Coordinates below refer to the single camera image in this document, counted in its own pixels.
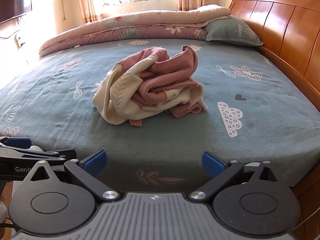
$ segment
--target blue gripper pad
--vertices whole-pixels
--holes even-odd
[[[96,177],[107,165],[107,153],[101,151],[97,154],[90,155],[81,161],[82,169],[90,175]]]
[[[8,138],[3,144],[9,147],[29,149],[32,142],[30,138]]]
[[[225,171],[225,165],[223,165],[207,153],[202,154],[202,167],[209,173],[212,178],[215,178],[220,173]]]

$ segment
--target cable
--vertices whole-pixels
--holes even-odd
[[[21,51],[22,51],[22,54],[23,54],[23,56],[24,56],[24,58],[25,58],[26,62],[28,63],[28,66],[30,66],[30,65],[29,65],[29,62],[28,62],[28,60],[27,60],[27,57],[26,57],[26,55],[25,55],[25,54],[24,54],[24,52],[23,52],[23,48],[22,48],[23,44],[25,44],[25,42],[21,44],[20,49],[21,49]]]
[[[66,20],[66,14],[64,13],[64,4],[63,4],[63,0],[62,0],[62,9],[63,9],[63,20]]]
[[[0,228],[14,228],[13,224],[0,223]]]
[[[18,31],[20,31],[20,30],[17,30],[17,31],[15,31],[14,33],[12,33],[9,37],[7,37],[7,38],[4,38],[4,37],[0,37],[1,39],[8,39],[8,38],[10,38],[12,35],[14,35],[15,33],[17,33]]]
[[[294,229],[298,228],[299,226],[301,226],[304,222],[306,222],[309,218],[311,218],[314,214],[316,214],[318,211],[320,210],[320,207],[318,207],[318,209],[316,211],[313,212],[312,215],[310,215],[307,219],[303,220],[302,223],[300,223],[298,226],[296,226]]]

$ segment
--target bed sheet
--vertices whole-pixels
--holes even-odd
[[[161,113],[141,128],[108,124],[92,97],[113,65],[162,46],[170,56],[190,45],[193,77],[208,112],[179,119]],[[253,48],[182,39],[122,40],[50,54],[0,91],[0,132],[30,137],[45,150],[74,148],[79,159],[104,149],[98,178],[120,191],[188,193],[207,182],[201,155],[244,163],[271,161],[290,186],[320,159],[320,113],[272,62]]]

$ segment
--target sweater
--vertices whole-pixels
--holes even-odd
[[[107,73],[93,104],[111,124],[126,120],[141,127],[142,119],[168,110],[175,118],[207,110],[203,86],[191,78],[198,58],[188,45],[169,57],[164,48],[144,49],[118,61]]]

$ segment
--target pillow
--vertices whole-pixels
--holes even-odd
[[[222,41],[245,46],[263,44],[253,30],[234,15],[230,15],[229,19],[215,20],[209,23],[205,29],[208,32],[207,41]]]

